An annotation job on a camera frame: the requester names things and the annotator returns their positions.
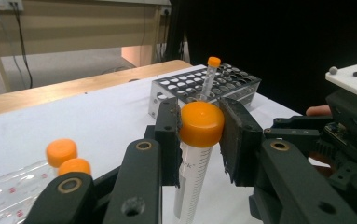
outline orange screw cap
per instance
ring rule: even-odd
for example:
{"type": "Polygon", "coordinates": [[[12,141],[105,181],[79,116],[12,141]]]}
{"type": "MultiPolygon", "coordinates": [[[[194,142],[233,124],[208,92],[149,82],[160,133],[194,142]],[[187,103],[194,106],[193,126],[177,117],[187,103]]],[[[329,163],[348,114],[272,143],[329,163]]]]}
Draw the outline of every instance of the orange screw cap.
{"type": "Polygon", "coordinates": [[[219,142],[224,129],[222,111],[206,102],[192,102],[181,110],[181,140],[192,147],[212,147],[219,142]]]}
{"type": "Polygon", "coordinates": [[[82,172],[91,175],[90,164],[80,158],[71,159],[66,161],[59,167],[59,175],[65,175],[70,172],[82,172]]]}
{"type": "Polygon", "coordinates": [[[220,64],[221,64],[221,60],[219,58],[217,57],[208,58],[208,65],[212,67],[219,67],[220,64]]]}
{"type": "Polygon", "coordinates": [[[76,157],[76,143],[71,139],[58,139],[47,146],[48,163],[55,168],[76,157]]]}

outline red marking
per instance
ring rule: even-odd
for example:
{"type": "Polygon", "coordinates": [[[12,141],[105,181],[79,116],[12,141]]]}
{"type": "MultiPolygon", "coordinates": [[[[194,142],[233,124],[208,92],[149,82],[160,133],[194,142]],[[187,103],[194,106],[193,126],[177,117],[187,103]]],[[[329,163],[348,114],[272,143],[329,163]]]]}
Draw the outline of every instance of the red marking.
{"type": "Polygon", "coordinates": [[[19,210],[16,212],[16,216],[18,217],[22,217],[24,214],[23,214],[23,211],[19,210]]]}

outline test tube rack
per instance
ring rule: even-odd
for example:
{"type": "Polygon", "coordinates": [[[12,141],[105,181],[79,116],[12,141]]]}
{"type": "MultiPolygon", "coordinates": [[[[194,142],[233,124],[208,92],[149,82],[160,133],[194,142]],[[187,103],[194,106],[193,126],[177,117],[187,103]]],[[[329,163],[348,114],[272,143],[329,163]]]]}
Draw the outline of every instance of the test tube rack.
{"type": "MultiPolygon", "coordinates": [[[[148,113],[155,119],[161,102],[172,97],[178,98],[180,107],[197,101],[206,73],[207,67],[204,67],[152,81],[148,113]]],[[[217,105],[219,97],[227,97],[243,105],[249,105],[260,81],[260,78],[235,66],[222,63],[216,71],[213,87],[208,96],[209,102],[217,105]]]]}

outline wall outlet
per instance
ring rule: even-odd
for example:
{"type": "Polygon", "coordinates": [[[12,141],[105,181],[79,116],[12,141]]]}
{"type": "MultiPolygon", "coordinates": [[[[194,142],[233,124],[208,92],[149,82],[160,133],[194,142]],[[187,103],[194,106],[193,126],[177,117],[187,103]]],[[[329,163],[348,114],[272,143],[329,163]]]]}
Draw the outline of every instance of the wall outlet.
{"type": "Polygon", "coordinates": [[[0,0],[0,10],[11,10],[13,11],[13,7],[10,3],[17,4],[17,8],[19,11],[23,11],[23,3],[22,0],[0,0]]]}
{"type": "Polygon", "coordinates": [[[161,7],[160,16],[166,16],[166,13],[167,13],[167,16],[171,16],[172,7],[166,7],[166,6],[161,7]]]}

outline wooden countertop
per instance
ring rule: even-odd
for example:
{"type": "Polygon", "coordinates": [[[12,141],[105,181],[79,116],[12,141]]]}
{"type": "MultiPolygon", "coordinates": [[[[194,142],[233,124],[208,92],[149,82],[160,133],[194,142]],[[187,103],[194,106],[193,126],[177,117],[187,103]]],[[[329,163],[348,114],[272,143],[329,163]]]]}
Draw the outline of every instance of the wooden countertop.
{"type": "Polygon", "coordinates": [[[41,105],[87,91],[96,91],[120,85],[135,78],[153,77],[191,66],[191,64],[184,61],[175,60],[95,77],[81,78],[25,91],[13,91],[0,94],[0,114],[34,105],[41,105]]]}

